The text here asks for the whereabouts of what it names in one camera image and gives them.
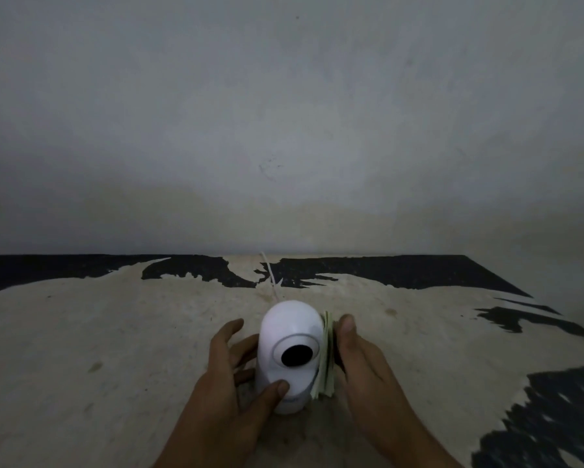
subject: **hand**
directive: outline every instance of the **hand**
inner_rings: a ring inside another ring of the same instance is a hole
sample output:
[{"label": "hand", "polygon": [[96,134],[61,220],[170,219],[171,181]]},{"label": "hand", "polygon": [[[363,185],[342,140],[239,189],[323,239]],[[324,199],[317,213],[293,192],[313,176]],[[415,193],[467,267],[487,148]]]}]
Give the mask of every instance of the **hand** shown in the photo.
[{"label": "hand", "polygon": [[336,333],[348,406],[367,440],[396,466],[459,467],[418,419],[379,347],[357,335],[352,315]]},{"label": "hand", "polygon": [[210,342],[206,372],[194,386],[155,468],[232,468],[242,466],[255,449],[259,433],[282,397],[285,381],[267,386],[240,413],[236,386],[255,377],[255,370],[234,370],[257,355],[258,335],[228,348],[227,342],[244,324],[227,322]]}]

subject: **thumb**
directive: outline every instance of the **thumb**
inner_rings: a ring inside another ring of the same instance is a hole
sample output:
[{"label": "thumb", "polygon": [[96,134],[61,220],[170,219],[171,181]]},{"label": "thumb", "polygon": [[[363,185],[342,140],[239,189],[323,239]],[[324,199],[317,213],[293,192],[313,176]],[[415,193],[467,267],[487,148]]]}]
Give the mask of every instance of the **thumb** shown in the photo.
[{"label": "thumb", "polygon": [[374,374],[368,366],[366,357],[359,345],[357,326],[353,316],[349,314],[343,315],[339,320],[336,332],[338,336],[338,351],[344,370],[346,370],[347,380],[357,383],[368,381],[367,378],[373,377]]},{"label": "thumb", "polygon": [[281,402],[289,388],[290,385],[284,380],[272,383],[261,392],[242,415],[245,426],[254,432],[255,439],[257,439],[268,417]]}]

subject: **fingernail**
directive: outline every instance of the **fingernail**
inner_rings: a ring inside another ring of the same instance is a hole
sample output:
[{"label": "fingernail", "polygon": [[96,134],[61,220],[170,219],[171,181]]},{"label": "fingernail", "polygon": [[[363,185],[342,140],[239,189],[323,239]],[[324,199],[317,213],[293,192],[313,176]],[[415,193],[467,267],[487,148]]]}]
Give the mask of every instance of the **fingernail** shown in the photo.
[{"label": "fingernail", "polygon": [[277,386],[277,392],[281,397],[285,396],[288,393],[289,389],[290,385],[288,384],[288,381],[281,381]]},{"label": "fingernail", "polygon": [[355,328],[355,319],[352,315],[345,315],[340,327],[341,333],[348,333]]}]

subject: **person's right hand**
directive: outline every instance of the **person's right hand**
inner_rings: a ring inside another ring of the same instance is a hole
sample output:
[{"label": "person's right hand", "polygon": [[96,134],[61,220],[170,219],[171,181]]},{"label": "person's right hand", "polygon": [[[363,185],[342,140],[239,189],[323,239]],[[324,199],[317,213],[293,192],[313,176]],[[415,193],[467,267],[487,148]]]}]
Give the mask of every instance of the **person's right hand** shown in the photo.
[{"label": "person's right hand", "polygon": [[458,467],[426,430],[378,346],[357,335],[352,315],[336,326],[353,420],[368,441],[397,466]]}]

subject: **white cable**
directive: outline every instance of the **white cable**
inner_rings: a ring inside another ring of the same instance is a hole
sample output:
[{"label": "white cable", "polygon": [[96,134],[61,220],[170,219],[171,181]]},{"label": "white cable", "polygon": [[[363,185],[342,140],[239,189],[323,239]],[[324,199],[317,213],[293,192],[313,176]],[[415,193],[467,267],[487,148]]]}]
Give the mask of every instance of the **white cable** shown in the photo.
[{"label": "white cable", "polygon": [[268,258],[266,258],[266,255],[264,254],[263,251],[261,252],[261,257],[264,258],[264,261],[266,262],[266,266],[268,267],[268,274],[270,275],[270,283],[272,284],[272,291],[274,292],[274,298],[277,299],[277,302],[281,302],[281,299],[277,295],[277,284],[274,282],[274,276],[272,275],[272,269],[270,269],[270,263],[268,262]]}]

